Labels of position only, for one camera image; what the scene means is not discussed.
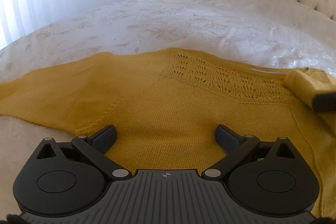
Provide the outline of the yellow knitted sweater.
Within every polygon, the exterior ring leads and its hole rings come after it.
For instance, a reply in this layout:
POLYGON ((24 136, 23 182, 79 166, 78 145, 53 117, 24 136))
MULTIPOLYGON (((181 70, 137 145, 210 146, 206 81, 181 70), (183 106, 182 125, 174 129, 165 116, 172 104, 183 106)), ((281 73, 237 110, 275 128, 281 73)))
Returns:
POLYGON ((117 129, 110 159, 128 170, 205 170, 224 156, 223 124, 264 141, 288 137, 320 184, 313 209, 335 217, 335 114, 311 108, 335 78, 311 69, 268 69, 170 48, 97 53, 1 83, 1 114, 75 135, 117 129))

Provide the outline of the white floral bedspread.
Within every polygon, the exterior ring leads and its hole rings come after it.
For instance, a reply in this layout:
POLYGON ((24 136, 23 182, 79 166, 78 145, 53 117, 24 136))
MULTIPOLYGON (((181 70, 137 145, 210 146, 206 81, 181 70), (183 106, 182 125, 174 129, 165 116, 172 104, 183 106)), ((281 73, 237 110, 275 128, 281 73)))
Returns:
MULTIPOLYGON (((108 52, 170 48, 268 69, 311 68, 335 78, 335 21, 291 0, 130 0, 52 23, 1 50, 1 83, 108 52)), ((74 134, 1 114, 1 205, 44 135, 74 134)))

